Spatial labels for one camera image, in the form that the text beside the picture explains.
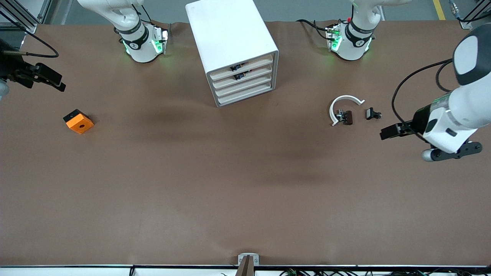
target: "white c-shaped part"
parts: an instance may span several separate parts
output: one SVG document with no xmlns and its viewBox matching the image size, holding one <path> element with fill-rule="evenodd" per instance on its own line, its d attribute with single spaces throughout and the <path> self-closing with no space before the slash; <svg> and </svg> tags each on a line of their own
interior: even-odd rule
<svg viewBox="0 0 491 276">
<path fill-rule="evenodd" d="M 358 98 L 350 95 L 343 95 L 334 99 L 334 101 L 332 101 L 331 107 L 329 108 L 329 116 L 331 116 L 332 126 L 335 126 L 339 122 L 339 120 L 336 118 L 336 115 L 334 115 L 334 104 L 339 100 L 350 100 L 357 103 L 358 105 L 361 105 L 365 102 L 365 100 L 359 100 Z"/>
</svg>

